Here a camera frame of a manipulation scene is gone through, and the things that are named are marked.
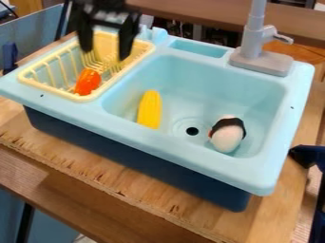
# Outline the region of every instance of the light blue sink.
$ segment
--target light blue sink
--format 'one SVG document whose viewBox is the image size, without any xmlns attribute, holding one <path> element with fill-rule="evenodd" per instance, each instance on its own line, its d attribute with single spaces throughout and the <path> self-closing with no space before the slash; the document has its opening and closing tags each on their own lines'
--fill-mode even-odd
<svg viewBox="0 0 325 243">
<path fill-rule="evenodd" d="M 20 84 L 16 75 L 24 67 L 1 79 L 1 94 L 246 192 L 271 194 L 314 68 L 295 62 L 287 77 L 270 76 L 229 65 L 232 48 L 148 33 L 141 37 L 153 40 L 156 50 L 94 101 L 75 103 Z M 159 130 L 135 123 L 139 100 L 147 89 L 162 95 Z M 244 120 L 247 130 L 240 147 L 229 155 L 214 150 L 207 137 L 208 129 L 225 114 Z M 191 127 L 198 129 L 198 135 L 187 134 Z"/>
</svg>

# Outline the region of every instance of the yellow dish rack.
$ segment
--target yellow dish rack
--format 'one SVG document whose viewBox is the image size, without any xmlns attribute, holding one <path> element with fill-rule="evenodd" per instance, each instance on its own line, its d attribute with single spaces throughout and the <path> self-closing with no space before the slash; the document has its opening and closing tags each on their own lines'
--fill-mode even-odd
<svg viewBox="0 0 325 243">
<path fill-rule="evenodd" d="M 75 40 L 23 69 L 18 74 L 18 80 L 75 102 L 88 102 L 110 88 L 153 50 L 152 43 L 136 39 L 130 56 L 119 62 L 118 35 L 97 30 L 94 33 L 94 48 L 89 53 L 84 53 Z M 80 96 L 73 91 L 79 74 L 86 67 L 99 72 L 102 82 L 89 95 Z"/>
</svg>

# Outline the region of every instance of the wooden table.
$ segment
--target wooden table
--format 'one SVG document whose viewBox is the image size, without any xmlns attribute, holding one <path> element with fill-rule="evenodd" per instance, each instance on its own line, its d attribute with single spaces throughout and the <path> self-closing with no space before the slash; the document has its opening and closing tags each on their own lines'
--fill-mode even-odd
<svg viewBox="0 0 325 243">
<path fill-rule="evenodd" d="M 314 82 L 294 145 L 315 143 L 324 92 Z M 0 185 L 98 242 L 290 242 L 307 179 L 291 159 L 271 196 L 232 213 L 35 130 L 18 103 L 0 110 Z"/>
<path fill-rule="evenodd" d="M 243 31 L 250 0 L 127 0 L 143 13 L 225 30 Z M 296 43 L 325 47 L 325 12 L 279 4 L 267 5 L 266 24 L 295 38 Z"/>
</svg>

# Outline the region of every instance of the gray faucet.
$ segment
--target gray faucet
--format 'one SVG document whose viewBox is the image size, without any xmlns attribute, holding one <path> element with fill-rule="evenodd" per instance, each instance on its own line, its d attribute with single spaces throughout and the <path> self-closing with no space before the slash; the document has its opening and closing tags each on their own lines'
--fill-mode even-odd
<svg viewBox="0 0 325 243">
<path fill-rule="evenodd" d="M 262 47 L 273 40 L 289 45 L 294 40 L 278 34 L 274 26 L 264 26 L 266 3 L 267 0 L 253 0 L 241 47 L 235 50 L 229 62 L 234 66 L 283 77 L 288 75 L 294 59 L 287 55 L 263 51 Z"/>
</svg>

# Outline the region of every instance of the yellow corn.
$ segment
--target yellow corn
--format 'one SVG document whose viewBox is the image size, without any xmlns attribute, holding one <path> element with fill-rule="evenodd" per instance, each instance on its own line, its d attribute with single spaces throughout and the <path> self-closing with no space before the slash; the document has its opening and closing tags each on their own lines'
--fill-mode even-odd
<svg viewBox="0 0 325 243">
<path fill-rule="evenodd" d="M 156 90 L 144 92 L 140 101 L 137 123 L 158 129 L 161 124 L 162 99 Z"/>
</svg>

